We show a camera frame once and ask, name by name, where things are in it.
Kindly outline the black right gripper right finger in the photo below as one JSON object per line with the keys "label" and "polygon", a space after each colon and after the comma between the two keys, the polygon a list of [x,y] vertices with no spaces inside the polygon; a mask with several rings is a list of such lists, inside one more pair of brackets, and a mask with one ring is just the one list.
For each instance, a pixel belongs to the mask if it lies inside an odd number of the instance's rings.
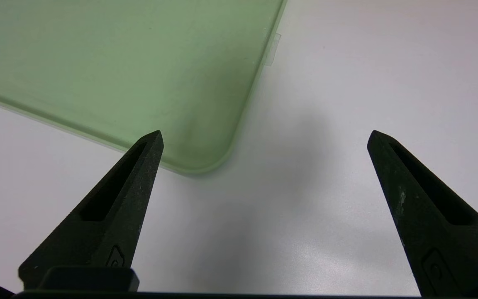
{"label": "black right gripper right finger", "polygon": [[368,153],[422,297],[478,297],[478,212],[393,137]]}

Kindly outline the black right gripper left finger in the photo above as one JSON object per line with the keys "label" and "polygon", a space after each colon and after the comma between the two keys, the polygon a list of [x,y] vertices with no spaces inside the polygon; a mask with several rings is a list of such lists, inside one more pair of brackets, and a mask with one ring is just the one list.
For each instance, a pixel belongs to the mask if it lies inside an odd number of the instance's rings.
{"label": "black right gripper left finger", "polygon": [[144,135],[19,266],[26,291],[60,266],[131,267],[164,150]]}

